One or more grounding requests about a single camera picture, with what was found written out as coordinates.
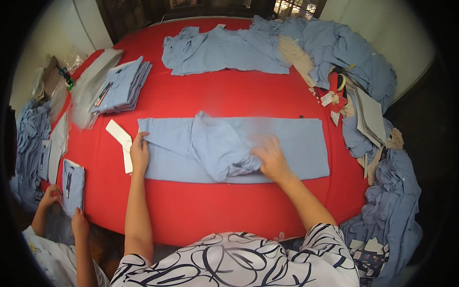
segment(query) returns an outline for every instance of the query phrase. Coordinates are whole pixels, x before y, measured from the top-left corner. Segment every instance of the black and white patterned top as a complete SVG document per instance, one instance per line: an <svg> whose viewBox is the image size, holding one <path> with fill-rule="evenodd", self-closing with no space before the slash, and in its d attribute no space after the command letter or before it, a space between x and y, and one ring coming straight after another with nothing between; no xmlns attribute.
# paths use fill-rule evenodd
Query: black and white patterned top
<svg viewBox="0 0 459 287"><path fill-rule="evenodd" d="M300 252L246 232L211 234L152 265L130 254L121 259L112 287L130 286L359 286L342 231L318 224Z"/></svg>

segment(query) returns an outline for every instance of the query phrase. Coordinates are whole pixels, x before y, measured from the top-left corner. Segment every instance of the red tablecloth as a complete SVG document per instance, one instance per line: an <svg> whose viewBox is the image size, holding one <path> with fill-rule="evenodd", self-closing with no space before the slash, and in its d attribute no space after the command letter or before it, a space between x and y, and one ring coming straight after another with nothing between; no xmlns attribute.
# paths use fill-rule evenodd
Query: red tablecloth
<svg viewBox="0 0 459 287"><path fill-rule="evenodd" d="M193 117L203 110L214 116L319 118L323 122L330 176L304 184L328 208L338 223L360 212L368 187L363 169L345 149L341 121L336 127L292 66L289 75L224 70L184 77L171 76L161 62L165 36L185 26L201 32L226 24L226 29L248 28L242 19L196 19L166 23L133 32L114 48L123 49L120 63L144 56L153 64L132 112L100 115L91 130L70 130L68 152L86 169L84 210L89 221L124 233L130 176L124 173L121 146L105 131L114 119L133 138L138 118ZM97 51L74 74L101 54ZM57 183L62 185L62 165ZM146 180L146 198L155 242L184 246L214 232L247 231L273 239L306 233L288 197L276 184L189 184Z"/></svg>

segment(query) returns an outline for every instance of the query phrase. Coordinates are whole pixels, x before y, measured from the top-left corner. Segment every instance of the woman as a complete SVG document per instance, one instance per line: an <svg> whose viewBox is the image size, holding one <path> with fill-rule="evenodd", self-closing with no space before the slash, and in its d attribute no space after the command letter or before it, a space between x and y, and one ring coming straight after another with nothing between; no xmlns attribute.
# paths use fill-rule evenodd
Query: woman
<svg viewBox="0 0 459 287"><path fill-rule="evenodd" d="M156 264L145 197L147 142L130 150L133 172L126 210L124 257L111 286L359 286L343 234L325 207L290 170L279 139L269 135L251 153L260 170L293 202L307 235L300 252L246 232L211 234Z"/></svg>

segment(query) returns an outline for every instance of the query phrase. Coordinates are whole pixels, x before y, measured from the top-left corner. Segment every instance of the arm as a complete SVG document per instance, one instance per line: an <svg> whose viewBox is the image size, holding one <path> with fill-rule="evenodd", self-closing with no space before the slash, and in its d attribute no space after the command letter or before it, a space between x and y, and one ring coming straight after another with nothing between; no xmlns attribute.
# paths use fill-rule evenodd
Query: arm
<svg viewBox="0 0 459 287"><path fill-rule="evenodd" d="M45 235L46 212L48 207L54 202L60 200L62 197L61 189L56 185L50 185L38 204L37 211L35 212L34 219L30 225L35 234L43 237Z"/></svg>
<svg viewBox="0 0 459 287"><path fill-rule="evenodd" d="M264 138L261 145L251 149L251 153L262 160L261 172L290 198L307 231L318 223L337 225L328 210L290 170L276 136Z"/></svg>
<svg viewBox="0 0 459 287"><path fill-rule="evenodd" d="M72 230L75 235L77 253L77 283L79 287L97 287L94 263L89 249L89 222L83 210L75 208L72 218Z"/></svg>
<svg viewBox="0 0 459 287"><path fill-rule="evenodd" d="M138 133L130 150L132 175L124 225L124 255L137 254L153 262L153 232L145 197L144 177L150 159L148 143L142 142L145 135L148 133Z"/></svg>

